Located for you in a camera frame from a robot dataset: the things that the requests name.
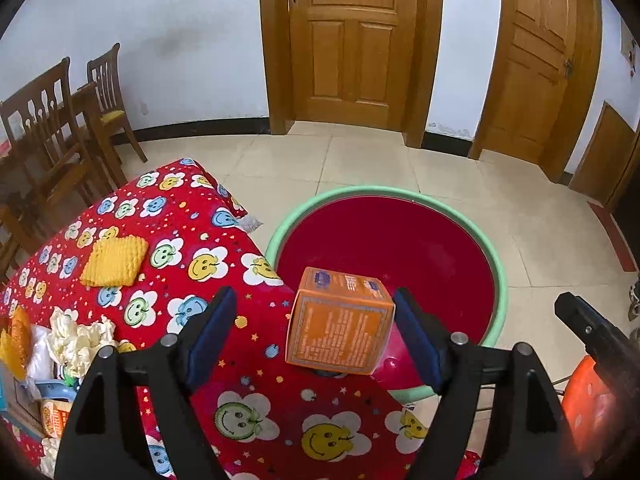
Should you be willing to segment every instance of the tablecloth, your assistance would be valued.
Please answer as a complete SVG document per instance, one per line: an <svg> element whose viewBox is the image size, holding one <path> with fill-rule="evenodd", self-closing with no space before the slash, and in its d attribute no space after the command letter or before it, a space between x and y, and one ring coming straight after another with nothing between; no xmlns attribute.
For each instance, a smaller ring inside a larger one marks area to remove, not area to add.
<svg viewBox="0 0 640 480"><path fill-rule="evenodd" d="M179 332L230 285L238 297L235 326L209 382L191 397L229 476L404 478L427 429L371 377L327 378L284 362L294 292L241 228L245 214L197 162L177 160L130 182L52 238L10 280L2 311L22 304L31 322L44 326L54 306L83 324L105 315L116 324L121 350L140 349ZM136 283L82 286L92 244L126 235L149 242ZM156 471L171 476L150 394L138 394ZM38 455L28 437L20 436L20 445Z"/></svg>

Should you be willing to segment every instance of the wall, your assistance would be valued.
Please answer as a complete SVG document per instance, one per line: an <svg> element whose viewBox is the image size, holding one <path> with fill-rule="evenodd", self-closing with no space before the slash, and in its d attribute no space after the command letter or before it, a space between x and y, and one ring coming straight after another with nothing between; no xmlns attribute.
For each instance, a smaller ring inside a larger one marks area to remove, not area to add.
<svg viewBox="0 0 640 480"><path fill-rule="evenodd" d="M629 77L629 63L620 53L620 14L611 0L602 0L602 51L600 68L593 98L565 171L575 173L580 160L591 140L594 129L607 101L613 106L626 123L633 129L638 126L640 117L640 74Z"/></svg>
<svg viewBox="0 0 640 480"><path fill-rule="evenodd" d="M494 64L501 0L443 0L426 129L472 139Z"/></svg>
<svg viewBox="0 0 640 480"><path fill-rule="evenodd" d="M133 128L268 115L259 0L26 0L0 40L0 99L65 56L73 91L116 41Z"/></svg>

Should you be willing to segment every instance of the baseboard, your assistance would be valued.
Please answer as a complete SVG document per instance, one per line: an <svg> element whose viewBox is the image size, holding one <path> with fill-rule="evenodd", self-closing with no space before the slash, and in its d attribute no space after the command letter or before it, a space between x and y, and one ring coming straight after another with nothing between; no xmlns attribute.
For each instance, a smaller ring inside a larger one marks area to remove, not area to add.
<svg viewBox="0 0 640 480"><path fill-rule="evenodd" d="M560 180L558 181L558 184L562 184L563 186L568 186L573 177L574 177L573 173L567 173L566 171L563 171L562 172L562 176L560 177Z"/></svg>
<svg viewBox="0 0 640 480"><path fill-rule="evenodd" d="M450 153L451 155L467 156L471 149L472 141L469 139L460 139L459 137L451 137L434 132L425 132L422 138L423 150L431 150L432 152Z"/></svg>
<svg viewBox="0 0 640 480"><path fill-rule="evenodd" d="M247 117L165 124L134 130L134 133L136 139L143 142L144 140L177 139L179 137L270 134L271 130L268 117ZM129 140L124 133L113 136L114 144L126 144L127 142Z"/></svg>

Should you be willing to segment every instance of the bolt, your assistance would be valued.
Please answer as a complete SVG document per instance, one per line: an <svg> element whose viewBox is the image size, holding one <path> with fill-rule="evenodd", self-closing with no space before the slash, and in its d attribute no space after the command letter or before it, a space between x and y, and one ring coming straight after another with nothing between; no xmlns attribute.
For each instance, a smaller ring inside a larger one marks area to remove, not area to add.
<svg viewBox="0 0 640 480"><path fill-rule="evenodd" d="M518 351L519 354L522 354L522 355L533 354L533 348L528 343L518 343L516 345L516 350Z"/></svg>
<svg viewBox="0 0 640 480"><path fill-rule="evenodd" d="M106 359L107 357L111 357L115 348L111 345L103 346L98 350L98 357L101 359Z"/></svg>
<svg viewBox="0 0 640 480"><path fill-rule="evenodd" d="M175 345L177 342L178 342L178 336L173 333L164 334L160 338L160 344L166 348L169 348L170 346Z"/></svg>
<svg viewBox="0 0 640 480"><path fill-rule="evenodd" d="M469 336L464 332L454 332L451 334L451 341L456 345L466 345L469 342Z"/></svg>

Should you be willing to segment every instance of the tiled floor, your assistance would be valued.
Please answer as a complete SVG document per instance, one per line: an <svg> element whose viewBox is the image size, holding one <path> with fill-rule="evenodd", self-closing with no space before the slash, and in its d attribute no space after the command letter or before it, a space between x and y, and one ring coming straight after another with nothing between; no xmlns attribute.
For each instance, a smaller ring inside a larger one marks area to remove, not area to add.
<svg viewBox="0 0 640 480"><path fill-rule="evenodd" d="M506 269L509 310L498 345L531 343L552 379L569 375L584 355L554 317L559 293L579 294L630 331L627 291L636 274L622 271L586 198L550 183L527 162L493 152L476 161L406 148L397 132L300 122L283 137L155 140L143 149L146 164L130 146L118 147L129 178L181 156L195 158L264 222L252 235L261 250L295 206L337 186L382 184L440 198L478 224ZM432 398L416 406L425 423L436 403ZM482 451L488 417L478 414L470 449Z"/></svg>

